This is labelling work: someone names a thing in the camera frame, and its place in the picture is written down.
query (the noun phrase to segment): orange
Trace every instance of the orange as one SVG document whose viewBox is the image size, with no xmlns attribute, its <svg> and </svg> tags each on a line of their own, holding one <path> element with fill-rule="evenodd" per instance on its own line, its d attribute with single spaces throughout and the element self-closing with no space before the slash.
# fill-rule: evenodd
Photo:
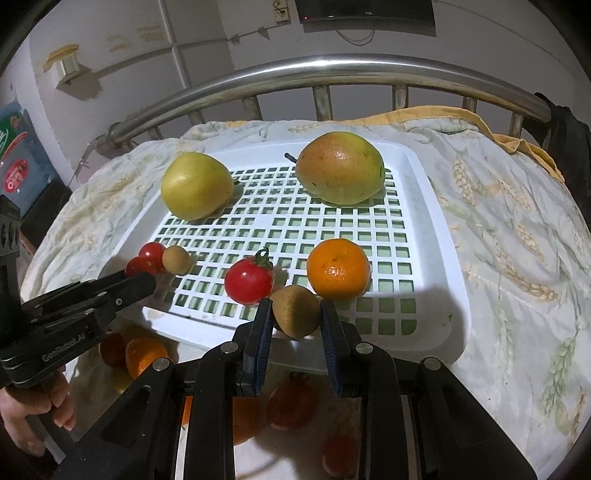
<svg viewBox="0 0 591 480">
<path fill-rule="evenodd" d="M 183 407 L 183 419 L 181 425 L 184 427 L 189 424 L 191 418 L 191 407 L 193 406 L 193 397 L 185 397 L 185 405 Z"/>
<path fill-rule="evenodd" d="M 332 300 L 360 296 L 370 275 L 367 255 L 346 238 L 332 238 L 316 245 L 308 257 L 306 270 L 315 292 Z"/>
<path fill-rule="evenodd" d="M 185 399 L 182 425 L 189 423 L 193 397 Z M 233 398 L 232 420 L 234 445 L 240 445 L 254 437 L 262 427 L 262 400 L 255 398 Z"/>
<path fill-rule="evenodd" d="M 157 338 L 135 338 L 125 348 L 125 365 L 133 379 L 138 378 L 154 360 L 161 357 L 168 358 L 168 351 Z"/>
</svg>

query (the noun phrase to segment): pear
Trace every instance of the pear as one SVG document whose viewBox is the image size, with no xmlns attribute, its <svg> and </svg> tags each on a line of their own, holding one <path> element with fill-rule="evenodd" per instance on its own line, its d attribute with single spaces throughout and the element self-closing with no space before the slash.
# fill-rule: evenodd
<svg viewBox="0 0 591 480">
<path fill-rule="evenodd" d="M 207 217 L 227 204 L 234 182 L 226 166 L 204 153 L 185 153 L 162 177 L 160 195 L 173 215 L 183 220 Z"/>
<path fill-rule="evenodd" d="M 301 151 L 295 167 L 295 176 L 310 194 L 337 205 L 355 205 L 371 198 L 386 179 L 382 155 L 351 132 L 316 138 Z"/>
</svg>

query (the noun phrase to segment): finger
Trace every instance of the finger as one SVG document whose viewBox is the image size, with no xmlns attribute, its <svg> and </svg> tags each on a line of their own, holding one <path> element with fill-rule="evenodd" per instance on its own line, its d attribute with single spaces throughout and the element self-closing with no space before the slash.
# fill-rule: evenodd
<svg viewBox="0 0 591 480">
<path fill-rule="evenodd" d="M 35 456 L 42 456 L 45 452 L 44 443 L 37 438 L 28 422 L 23 419 L 5 421 L 4 428 L 14 444 L 21 450 Z"/>
<path fill-rule="evenodd" d="M 70 417 L 70 420 L 64 423 L 64 428 L 71 432 L 73 428 L 76 426 L 76 412 Z"/>
<path fill-rule="evenodd" d="M 68 395 L 61 405 L 53 411 L 52 415 L 53 422 L 58 427 L 63 427 L 72 415 L 74 415 L 74 401 L 72 397 Z"/>
<path fill-rule="evenodd" d="M 61 373 L 56 373 L 56 379 L 53 382 L 51 392 L 49 393 L 51 403 L 53 403 L 56 407 L 59 407 L 66 399 L 69 392 L 70 384 L 68 383 L 68 380 L 66 380 L 66 377 L 64 377 L 64 375 Z"/>
<path fill-rule="evenodd" d="M 4 420 L 24 419 L 51 410 L 49 396 L 40 390 L 6 387 L 0 391 L 0 411 Z"/>
</svg>

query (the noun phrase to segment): metal bed rail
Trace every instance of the metal bed rail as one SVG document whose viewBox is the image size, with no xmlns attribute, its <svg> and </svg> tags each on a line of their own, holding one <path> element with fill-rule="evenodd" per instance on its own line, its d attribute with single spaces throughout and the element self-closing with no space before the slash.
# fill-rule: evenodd
<svg viewBox="0 0 591 480">
<path fill-rule="evenodd" d="M 332 120 L 331 85 L 390 85 L 394 110 L 408 107 L 409 87 L 462 95 L 462 107 L 472 112 L 482 100 L 512 112 L 508 132 L 512 137 L 521 135 L 524 117 L 544 124 L 551 117 L 548 105 L 535 95 L 448 63 L 382 54 L 319 55 L 257 65 L 183 90 L 111 125 L 96 140 L 96 149 L 101 152 L 126 146 L 145 132 L 160 140 L 159 125 L 184 115 L 191 124 L 202 124 L 203 109 L 232 100 L 242 100 L 248 120 L 262 120 L 258 95 L 302 87 L 312 88 L 317 119 Z"/>
</svg>

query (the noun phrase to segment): white wall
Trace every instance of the white wall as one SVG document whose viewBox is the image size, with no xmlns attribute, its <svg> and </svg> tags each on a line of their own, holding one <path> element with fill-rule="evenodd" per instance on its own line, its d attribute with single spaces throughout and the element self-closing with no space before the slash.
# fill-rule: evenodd
<svg viewBox="0 0 591 480">
<path fill-rule="evenodd" d="M 272 25 L 268 0 L 217 2 L 228 37 Z M 240 43 L 230 45 L 237 69 L 320 53 L 424 57 L 478 70 L 532 93 L 543 92 L 555 103 L 571 106 L 582 120 L 591 123 L 591 105 L 579 102 L 581 95 L 591 95 L 591 83 L 550 21 L 527 0 L 435 0 L 436 37 L 377 31 L 374 40 L 364 47 L 347 43 L 335 31 L 305 33 L 298 21 L 294 0 L 288 0 L 288 4 L 291 24 L 269 30 L 270 40 L 249 35 L 241 38 Z M 367 32 L 343 33 L 361 38 Z M 341 86 L 331 91 L 337 119 L 378 113 L 384 110 L 384 105 L 391 105 L 391 91 L 387 87 Z M 410 102 L 412 105 L 448 103 L 459 106 L 461 99 L 413 89 Z M 309 89 L 265 95 L 260 104 L 265 119 L 313 119 L 315 116 Z M 508 112 L 481 102 L 478 113 L 494 131 L 506 132 Z"/>
<path fill-rule="evenodd" d="M 70 187 L 74 189 L 78 186 L 78 182 L 74 178 L 74 170 L 63 154 L 47 115 L 45 115 L 30 58 L 29 39 L 27 38 L 0 77 L 0 105 L 18 100 L 21 106 L 27 110 L 51 163 L 64 184 L 70 184 Z"/>
<path fill-rule="evenodd" d="M 56 89 L 43 65 L 51 52 L 68 44 L 79 45 L 79 61 L 88 71 Z M 28 45 L 28 58 L 21 49 L 14 62 L 22 63 L 22 69 L 28 63 L 34 73 L 49 130 L 73 168 L 88 142 L 112 123 L 234 70 L 215 0 L 62 0 L 33 29 Z M 7 72 L 2 78 L 12 82 L 13 75 Z M 242 111 L 234 103 L 204 115 L 229 119 Z M 189 120 L 181 118 L 163 125 L 161 132 L 178 136 L 189 128 Z M 81 169 L 79 179 L 86 181 L 105 161 L 93 153 L 90 169 Z"/>
</svg>

